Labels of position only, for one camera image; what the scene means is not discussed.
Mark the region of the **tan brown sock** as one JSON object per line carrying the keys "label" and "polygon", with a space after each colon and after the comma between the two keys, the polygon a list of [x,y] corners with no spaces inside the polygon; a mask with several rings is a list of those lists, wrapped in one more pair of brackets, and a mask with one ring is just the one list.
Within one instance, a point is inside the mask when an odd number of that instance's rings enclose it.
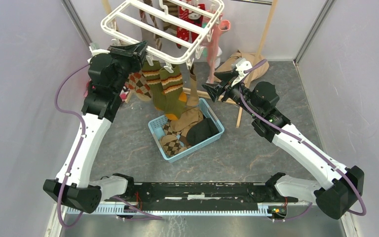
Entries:
{"label": "tan brown sock", "polygon": [[199,104],[199,96],[197,93],[197,79],[194,73],[194,65],[189,69],[190,77],[190,94],[186,103],[186,110],[190,110]]}

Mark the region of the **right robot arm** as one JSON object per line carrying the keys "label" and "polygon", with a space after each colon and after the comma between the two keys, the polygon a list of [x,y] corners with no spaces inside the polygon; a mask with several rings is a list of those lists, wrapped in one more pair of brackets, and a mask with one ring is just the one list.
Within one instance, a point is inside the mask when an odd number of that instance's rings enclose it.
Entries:
{"label": "right robot arm", "polygon": [[215,74],[219,84],[203,84],[213,102],[233,100],[254,120],[255,132],[283,149],[300,163],[314,181],[293,178],[277,173],[269,179],[265,195],[271,201],[283,197],[316,204],[332,219],[340,219],[346,212],[357,216],[367,214],[362,199],[364,172],[358,166],[347,167],[310,142],[277,108],[279,96],[275,85],[261,81],[250,90],[236,70]]}

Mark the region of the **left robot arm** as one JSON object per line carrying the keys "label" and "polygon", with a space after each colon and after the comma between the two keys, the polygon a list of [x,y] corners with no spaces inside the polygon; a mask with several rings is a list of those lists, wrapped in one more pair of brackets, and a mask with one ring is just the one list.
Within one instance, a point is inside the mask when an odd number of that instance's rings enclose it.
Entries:
{"label": "left robot arm", "polygon": [[118,196],[130,201],[135,196],[131,178],[114,174],[90,181],[90,172],[101,145],[122,103],[120,92],[131,73],[141,70],[146,58],[147,42],[92,49],[88,60],[90,82],[80,113],[69,113],[79,119],[78,132],[68,157],[54,179],[47,179],[43,190],[60,205],[80,212],[94,212],[101,201]]}

